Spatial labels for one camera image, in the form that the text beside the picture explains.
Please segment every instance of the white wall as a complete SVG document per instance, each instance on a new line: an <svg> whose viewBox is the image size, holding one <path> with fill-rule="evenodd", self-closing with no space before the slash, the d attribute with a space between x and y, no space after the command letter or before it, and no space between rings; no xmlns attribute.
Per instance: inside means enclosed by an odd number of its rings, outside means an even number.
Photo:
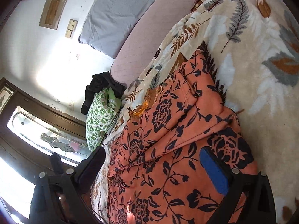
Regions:
<svg viewBox="0 0 299 224"><path fill-rule="evenodd" d="M45 2L22 1L12 13L0 33L0 75L43 103L85 120L80 113L85 87L113 63L78 42L94 0L68 0L58 30L39 26ZM72 40L65 37L70 19L79 21Z"/></svg>

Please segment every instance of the beige fleece blanket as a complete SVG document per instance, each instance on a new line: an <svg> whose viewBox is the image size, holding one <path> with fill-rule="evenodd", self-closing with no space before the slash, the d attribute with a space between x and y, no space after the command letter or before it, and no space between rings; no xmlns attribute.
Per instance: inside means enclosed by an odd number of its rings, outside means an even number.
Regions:
<svg viewBox="0 0 299 224"><path fill-rule="evenodd" d="M143 103L147 89L159 85L200 46L214 65L215 90L226 106L240 112L243 136L270 179L277 221L285 223L283 207L294 212L299 197L299 25L282 0L202 1L172 28L125 92L116 127L104 141L107 158L109 144L122 132L129 111ZM92 191L93 209L107 222L108 163Z"/></svg>

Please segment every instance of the pink mattress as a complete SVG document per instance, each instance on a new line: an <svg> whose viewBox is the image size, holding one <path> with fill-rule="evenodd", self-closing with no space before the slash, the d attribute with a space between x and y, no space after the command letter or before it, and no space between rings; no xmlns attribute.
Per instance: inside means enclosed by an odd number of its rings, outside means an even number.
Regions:
<svg viewBox="0 0 299 224"><path fill-rule="evenodd" d="M112 77L129 86L153 59L172 27L190 13L197 0L156 0L138 21L112 67Z"/></svg>

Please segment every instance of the green patterned pillow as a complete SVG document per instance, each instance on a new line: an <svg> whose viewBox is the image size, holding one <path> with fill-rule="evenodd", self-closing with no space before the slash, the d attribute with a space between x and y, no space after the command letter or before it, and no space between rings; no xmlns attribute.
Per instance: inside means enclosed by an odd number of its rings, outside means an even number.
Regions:
<svg viewBox="0 0 299 224"><path fill-rule="evenodd" d="M86 119L86 139L88 148L93 151L101 145L106 131L121 107L121 100L114 96L111 88L95 93Z"/></svg>

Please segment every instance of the floral blanket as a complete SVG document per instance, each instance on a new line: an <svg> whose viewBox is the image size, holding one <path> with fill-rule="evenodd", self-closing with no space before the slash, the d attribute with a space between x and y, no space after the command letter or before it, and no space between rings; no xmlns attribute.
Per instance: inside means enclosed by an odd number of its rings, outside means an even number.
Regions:
<svg viewBox="0 0 299 224"><path fill-rule="evenodd" d="M127 89L116 127L104 141L107 158L130 115L146 108L148 89L156 88L201 46L214 90L225 106L239 113L244 139L259 170L268 174L277 222L284 223L283 211L292 213L299 196L299 165L295 164L299 155L299 25L281 0L201 2L172 28L155 58ZM92 204L108 220L106 176L107 168L103 168L93 188Z"/></svg>
<svg viewBox="0 0 299 224"><path fill-rule="evenodd" d="M218 208L218 193L199 161L208 146L231 168L256 174L237 115L223 106L210 65L195 51L132 115L113 142L108 173L111 224L205 224ZM236 222L245 195L230 223Z"/></svg>

